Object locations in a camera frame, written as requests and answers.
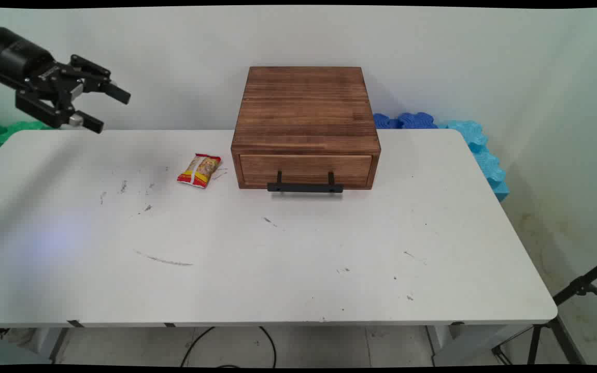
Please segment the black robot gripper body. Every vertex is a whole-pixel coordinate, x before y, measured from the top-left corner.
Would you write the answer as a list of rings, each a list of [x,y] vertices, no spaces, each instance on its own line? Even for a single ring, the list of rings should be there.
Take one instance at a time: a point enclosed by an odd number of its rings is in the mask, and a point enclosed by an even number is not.
[[[76,109],[83,93],[80,78],[109,78],[110,70],[76,54],[57,61],[48,50],[0,27],[0,83],[15,91],[15,106],[45,125],[64,124],[64,109]]]

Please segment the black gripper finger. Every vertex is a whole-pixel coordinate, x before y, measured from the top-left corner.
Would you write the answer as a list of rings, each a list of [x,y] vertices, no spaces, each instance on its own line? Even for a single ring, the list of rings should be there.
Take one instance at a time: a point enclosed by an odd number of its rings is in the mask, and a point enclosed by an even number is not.
[[[109,78],[80,78],[83,93],[100,93],[127,105],[130,103],[131,94],[118,87]]]
[[[85,129],[94,132],[95,134],[101,134],[104,130],[104,123],[97,118],[88,115],[87,113],[80,110],[64,109],[63,110],[65,119],[64,124],[71,127],[83,127]]]

